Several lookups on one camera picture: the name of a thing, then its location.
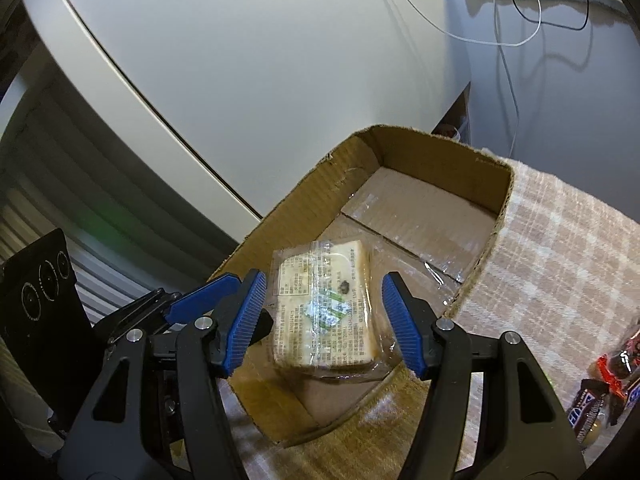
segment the plastic wrapper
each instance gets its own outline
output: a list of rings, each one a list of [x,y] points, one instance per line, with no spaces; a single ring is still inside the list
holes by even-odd
[[[596,441],[601,430],[616,426],[640,396],[640,324],[631,326],[618,346],[597,358],[589,375],[592,378],[582,381],[567,411],[583,449]]]
[[[584,379],[574,402],[567,410],[569,424],[583,449],[592,445],[606,424],[607,383],[596,379]]]
[[[324,240],[276,251],[270,273],[273,360],[321,378],[384,377],[396,353],[370,302],[370,253],[359,239]]]

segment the plaid tablecloth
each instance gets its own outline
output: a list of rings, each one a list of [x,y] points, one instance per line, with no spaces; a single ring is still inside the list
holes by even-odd
[[[481,335],[521,333],[566,407],[589,364],[615,345],[640,314],[640,226],[554,176],[510,164],[514,187],[494,248],[448,315]],[[22,392],[27,394],[23,399],[37,404],[35,392],[12,361],[0,345],[0,389],[12,397],[9,404],[16,417],[43,449],[50,443],[50,431],[16,396]],[[342,426],[287,449],[260,434],[225,381],[220,388],[249,478],[370,480],[398,476],[428,384],[401,365]],[[481,380],[474,377],[460,467],[473,460],[480,402]],[[611,433],[588,451],[588,462]]]

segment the cardboard flap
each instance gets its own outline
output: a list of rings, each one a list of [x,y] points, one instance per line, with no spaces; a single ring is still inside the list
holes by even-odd
[[[358,133],[380,165],[429,182],[498,214],[511,184],[511,169],[484,153],[444,137],[399,126]]]
[[[478,262],[497,216],[389,168],[377,170],[342,212],[459,283]]]

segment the white cable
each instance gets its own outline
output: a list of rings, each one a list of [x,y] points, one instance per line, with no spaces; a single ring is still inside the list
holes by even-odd
[[[495,40],[500,41],[500,30],[498,29],[498,1],[494,0],[494,32],[495,32]],[[504,66],[504,71],[507,75],[507,81],[509,83],[509,90],[511,92],[511,98],[513,99],[513,106],[516,108],[516,127],[513,131],[513,137],[511,138],[511,147],[509,149],[508,158],[511,158],[513,153],[513,148],[516,144],[516,137],[518,136],[518,127],[520,126],[520,107],[518,106],[518,100],[516,99],[516,94],[513,89],[513,82],[511,81],[511,73],[509,72],[509,67],[507,66],[507,59],[504,56],[504,50],[501,46],[498,47],[498,51],[500,52],[500,57],[502,58],[502,65]]]
[[[523,46],[525,43],[527,43],[527,41],[532,40],[533,37],[540,30],[540,25],[542,24],[542,4],[540,3],[540,0],[536,0],[536,1],[538,2],[538,26],[536,27],[536,30],[533,32],[533,34],[531,34],[526,40],[522,40],[519,43],[499,43],[499,42],[495,43],[493,41],[472,40],[470,38],[463,38],[462,36],[457,36],[455,34],[452,34],[448,30],[444,30],[443,28],[440,28],[435,23],[433,23],[429,18],[427,18],[422,13],[420,9],[418,9],[418,7],[414,5],[414,3],[411,0],[407,0],[407,2],[414,8],[414,10],[418,14],[420,14],[425,19],[425,21],[427,21],[427,23],[429,23],[432,27],[436,28],[436,30],[439,30],[441,33],[446,34],[447,36],[450,36],[454,40],[460,40],[460,41],[465,41],[466,43],[475,43],[475,44],[489,45],[489,46]]]

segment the blue gripper pad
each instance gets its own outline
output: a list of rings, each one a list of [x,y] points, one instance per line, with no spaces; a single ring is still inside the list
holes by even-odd
[[[222,298],[235,294],[239,288],[240,278],[230,273],[223,274],[175,301],[164,318],[169,324],[190,323],[213,310]]]
[[[249,275],[245,277],[245,282],[249,279]],[[228,375],[231,375],[242,364],[244,354],[249,348],[249,342],[254,334],[266,293],[267,277],[263,272],[257,272],[227,335],[226,356],[222,367]]]
[[[382,303],[394,329],[404,364],[409,370],[413,370],[417,377],[422,377],[427,369],[422,354],[422,337],[389,274],[382,279]]]

